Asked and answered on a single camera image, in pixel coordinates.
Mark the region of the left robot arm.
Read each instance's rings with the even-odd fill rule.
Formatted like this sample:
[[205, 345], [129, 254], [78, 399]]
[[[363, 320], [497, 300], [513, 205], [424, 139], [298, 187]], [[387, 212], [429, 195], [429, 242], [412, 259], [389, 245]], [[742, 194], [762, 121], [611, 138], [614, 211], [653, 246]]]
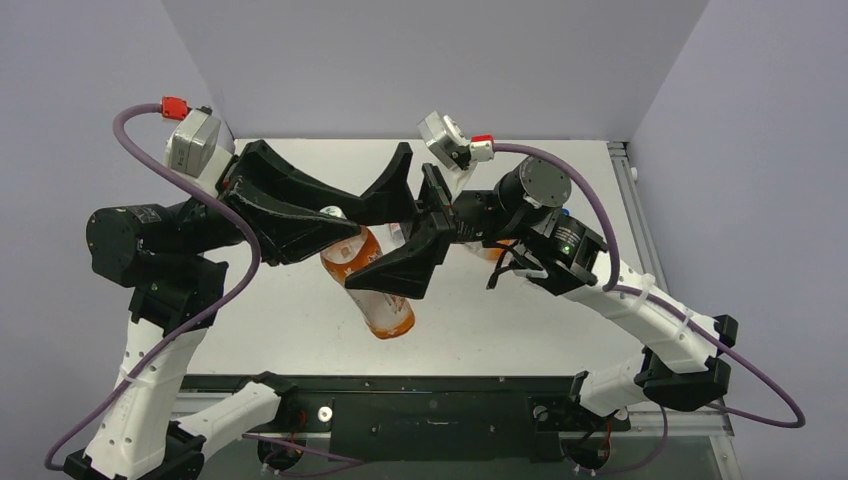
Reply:
[[397, 145], [388, 165], [353, 195], [297, 170], [265, 141], [250, 142], [212, 166], [202, 198], [164, 207], [110, 207], [90, 218], [86, 238], [98, 275], [132, 290], [119, 376], [89, 444], [68, 455], [74, 479], [195, 479], [221, 448], [263, 424], [291, 427], [296, 388], [263, 372], [216, 405], [174, 419], [187, 367], [215, 321], [236, 297], [224, 287], [228, 266], [207, 258], [247, 243], [247, 276], [261, 264], [288, 265], [349, 238], [358, 225], [408, 220], [412, 149]]

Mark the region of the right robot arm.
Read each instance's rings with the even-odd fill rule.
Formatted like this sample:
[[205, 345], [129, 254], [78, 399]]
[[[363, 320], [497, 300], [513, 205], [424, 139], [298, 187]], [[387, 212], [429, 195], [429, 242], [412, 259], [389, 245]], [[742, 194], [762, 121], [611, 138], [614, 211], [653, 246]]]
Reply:
[[446, 194], [428, 173], [405, 245], [352, 274], [346, 286], [420, 299], [447, 247], [479, 238], [506, 254], [490, 286], [512, 272], [595, 311], [641, 343], [635, 357], [575, 376], [563, 402], [572, 424], [588, 427], [648, 401], [683, 412], [711, 405], [729, 389], [731, 368], [723, 353], [735, 344], [736, 320], [688, 311], [653, 277], [628, 266], [603, 210], [597, 211], [600, 231], [565, 214], [572, 187], [584, 185], [572, 167], [535, 149], [489, 191]]

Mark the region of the slim orange drink bottle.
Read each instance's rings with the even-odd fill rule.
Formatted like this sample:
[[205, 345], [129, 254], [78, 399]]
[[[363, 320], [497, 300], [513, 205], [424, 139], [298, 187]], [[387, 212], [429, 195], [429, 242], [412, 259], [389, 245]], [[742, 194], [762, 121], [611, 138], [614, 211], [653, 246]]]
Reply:
[[400, 337], [410, 331], [416, 317], [406, 297], [390, 293], [386, 287], [365, 283], [358, 272], [381, 259], [383, 252], [373, 232], [366, 226], [351, 238], [320, 252], [324, 270], [348, 294], [365, 325], [378, 339]]

